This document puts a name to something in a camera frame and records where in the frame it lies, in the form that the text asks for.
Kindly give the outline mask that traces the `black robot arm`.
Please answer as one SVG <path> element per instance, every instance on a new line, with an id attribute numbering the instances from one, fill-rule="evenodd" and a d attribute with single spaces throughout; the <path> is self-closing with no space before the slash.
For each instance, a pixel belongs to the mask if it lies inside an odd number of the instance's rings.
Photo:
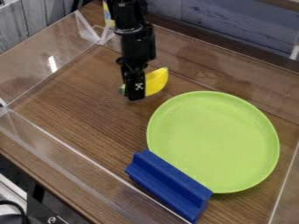
<path id="1" fill-rule="evenodd" d="M 114 32 L 121 37 L 121 65 L 125 96 L 130 101 L 146 97 L 146 68 L 157 58 L 155 28 L 146 20 L 146 0 L 107 0 L 110 15 L 115 21 Z"/>

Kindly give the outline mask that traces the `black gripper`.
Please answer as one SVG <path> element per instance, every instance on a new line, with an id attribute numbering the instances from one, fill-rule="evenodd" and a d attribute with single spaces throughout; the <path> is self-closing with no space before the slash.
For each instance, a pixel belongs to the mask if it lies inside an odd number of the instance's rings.
<path id="1" fill-rule="evenodd" d="M 121 36 L 122 56 L 117 63 L 122 67 L 126 97 L 130 101 L 146 98 L 146 68 L 147 63 L 155 59 L 155 28 L 151 24 L 137 28 L 117 28 Z"/>

